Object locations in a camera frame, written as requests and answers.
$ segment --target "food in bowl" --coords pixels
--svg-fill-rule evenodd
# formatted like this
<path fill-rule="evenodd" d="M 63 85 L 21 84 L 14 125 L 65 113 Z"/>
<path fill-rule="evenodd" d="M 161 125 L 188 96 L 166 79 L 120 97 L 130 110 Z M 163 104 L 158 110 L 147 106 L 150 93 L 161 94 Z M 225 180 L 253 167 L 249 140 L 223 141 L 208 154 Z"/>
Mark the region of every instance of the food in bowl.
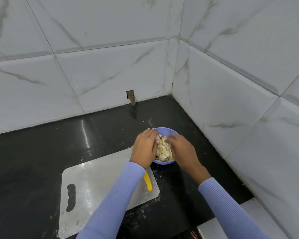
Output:
<path fill-rule="evenodd" d="M 156 140 L 157 140 L 156 160 L 161 162 L 169 162 L 174 160 L 171 154 L 171 147 L 169 143 L 166 142 L 167 138 L 159 134 L 156 136 Z"/>

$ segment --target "wrist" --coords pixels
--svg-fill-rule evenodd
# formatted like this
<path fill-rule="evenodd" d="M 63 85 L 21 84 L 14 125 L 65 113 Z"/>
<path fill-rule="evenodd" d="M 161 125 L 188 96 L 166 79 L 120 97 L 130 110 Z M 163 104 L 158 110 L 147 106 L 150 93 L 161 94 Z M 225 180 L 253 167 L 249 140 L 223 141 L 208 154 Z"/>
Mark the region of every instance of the wrist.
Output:
<path fill-rule="evenodd" d="M 187 173 L 192 177 L 197 185 L 200 185 L 205 180 L 211 178 L 207 169 L 201 164 L 193 166 L 187 171 Z"/>

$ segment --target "purple bowl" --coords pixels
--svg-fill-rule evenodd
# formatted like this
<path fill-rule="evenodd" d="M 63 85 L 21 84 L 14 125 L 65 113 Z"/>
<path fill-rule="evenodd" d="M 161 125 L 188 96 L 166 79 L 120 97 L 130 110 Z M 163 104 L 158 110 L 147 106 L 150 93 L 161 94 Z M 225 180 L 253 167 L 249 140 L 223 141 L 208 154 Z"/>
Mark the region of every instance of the purple bowl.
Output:
<path fill-rule="evenodd" d="M 174 130 L 172 130 L 170 128 L 167 128 L 167 127 L 158 127 L 158 128 L 155 128 L 155 131 L 160 132 L 160 134 L 164 137 L 167 137 L 168 135 L 171 135 L 171 134 L 174 134 L 174 133 L 178 134 Z M 162 165 L 170 164 L 170 163 L 173 163 L 173 162 L 175 162 L 175 160 L 168 161 L 168 162 L 162 162 L 162 161 L 154 159 L 154 163 L 162 164 Z"/>

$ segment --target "white cutting board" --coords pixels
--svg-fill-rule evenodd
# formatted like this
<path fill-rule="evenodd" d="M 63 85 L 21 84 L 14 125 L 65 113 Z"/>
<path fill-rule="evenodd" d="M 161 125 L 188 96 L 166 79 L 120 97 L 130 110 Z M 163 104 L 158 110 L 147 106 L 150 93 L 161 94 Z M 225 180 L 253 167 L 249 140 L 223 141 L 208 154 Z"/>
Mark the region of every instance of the white cutting board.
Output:
<path fill-rule="evenodd" d="M 132 148 L 128 148 L 63 171 L 58 233 L 61 239 L 70 237 L 83 229 L 92 213 L 98 208 L 123 172 L 131 153 Z M 148 191 L 142 178 L 132 195 L 128 210 L 159 196 L 159 188 L 150 167 L 147 172 L 153 189 Z M 68 200 L 70 201 L 68 185 L 71 184 L 75 185 L 75 206 L 68 212 Z"/>

